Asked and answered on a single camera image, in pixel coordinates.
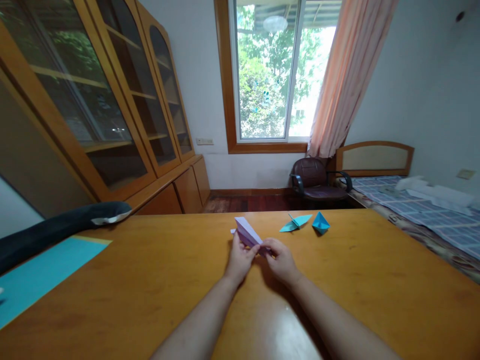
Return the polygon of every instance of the white wall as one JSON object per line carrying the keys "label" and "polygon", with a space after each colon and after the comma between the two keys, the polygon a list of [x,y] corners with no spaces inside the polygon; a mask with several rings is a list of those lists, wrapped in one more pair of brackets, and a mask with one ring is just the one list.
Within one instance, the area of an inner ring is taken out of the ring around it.
{"label": "white wall", "polygon": [[385,140],[412,145],[417,114],[476,0],[400,0],[345,144]]}
{"label": "white wall", "polygon": [[0,199],[0,239],[43,220],[1,177]]}
{"label": "white wall", "polygon": [[[415,116],[411,173],[480,199],[480,6],[464,21],[460,39]],[[460,179],[462,168],[479,173]]]}
{"label": "white wall", "polygon": [[210,187],[287,187],[290,170],[303,154],[228,153],[214,1],[140,2],[168,32],[193,141],[213,139],[213,146],[193,145],[205,157]]}

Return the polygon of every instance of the glass cabinet door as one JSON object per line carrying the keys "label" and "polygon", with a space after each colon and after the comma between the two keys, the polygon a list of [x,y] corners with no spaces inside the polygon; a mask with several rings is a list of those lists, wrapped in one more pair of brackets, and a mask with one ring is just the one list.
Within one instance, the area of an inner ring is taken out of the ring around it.
{"label": "glass cabinet door", "polygon": [[185,116],[185,109],[180,93],[175,64],[172,59],[170,41],[165,29],[153,16],[137,2],[138,12],[143,30],[147,37],[151,57],[155,63],[155,70],[168,104],[171,121],[175,129],[177,143],[182,161],[194,155],[190,131]]}
{"label": "glass cabinet door", "polygon": [[125,200],[155,174],[101,43],[86,30],[91,19],[76,5],[1,1],[1,57],[99,200]]}
{"label": "glass cabinet door", "polygon": [[137,27],[134,15],[124,0],[92,0],[89,2],[93,16],[103,28],[104,43],[116,73],[123,75],[123,88],[127,101],[135,111],[134,118],[141,123],[140,134],[152,159],[157,176],[180,164],[174,135],[166,120],[161,92],[154,82],[151,61],[144,50],[142,28]]}

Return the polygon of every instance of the brown leather chair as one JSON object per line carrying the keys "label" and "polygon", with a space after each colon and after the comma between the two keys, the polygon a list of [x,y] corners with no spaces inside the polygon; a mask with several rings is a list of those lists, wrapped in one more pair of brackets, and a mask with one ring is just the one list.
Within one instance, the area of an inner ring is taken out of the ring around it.
{"label": "brown leather chair", "polygon": [[[346,180],[346,190],[329,186],[328,174],[340,173]],[[305,157],[293,164],[291,186],[302,197],[318,201],[343,200],[352,190],[352,179],[344,171],[326,171],[323,163],[314,157]]]}

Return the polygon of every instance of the blue paper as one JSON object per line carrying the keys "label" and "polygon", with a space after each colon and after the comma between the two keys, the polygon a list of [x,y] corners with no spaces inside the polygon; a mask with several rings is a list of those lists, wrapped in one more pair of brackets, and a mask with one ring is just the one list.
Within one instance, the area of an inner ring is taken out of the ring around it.
{"label": "blue paper", "polygon": [[320,211],[316,215],[315,220],[313,220],[312,226],[322,235],[330,228],[329,222],[324,218]]}
{"label": "blue paper", "polygon": [[287,222],[286,225],[280,229],[281,233],[286,233],[286,232],[300,229],[300,227],[312,217],[312,215],[302,215],[302,216],[293,218],[292,215],[290,214],[288,214],[288,216],[291,218],[291,221]]}
{"label": "blue paper", "polygon": [[107,245],[70,237],[0,277],[0,329]]}

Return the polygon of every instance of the wooden floor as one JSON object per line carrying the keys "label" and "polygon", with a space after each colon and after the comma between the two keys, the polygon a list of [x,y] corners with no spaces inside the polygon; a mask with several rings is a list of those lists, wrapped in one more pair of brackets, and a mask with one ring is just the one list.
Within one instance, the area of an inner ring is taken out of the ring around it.
{"label": "wooden floor", "polygon": [[358,208],[352,200],[310,201],[297,195],[212,196],[204,213],[244,213],[291,210],[328,210]]}

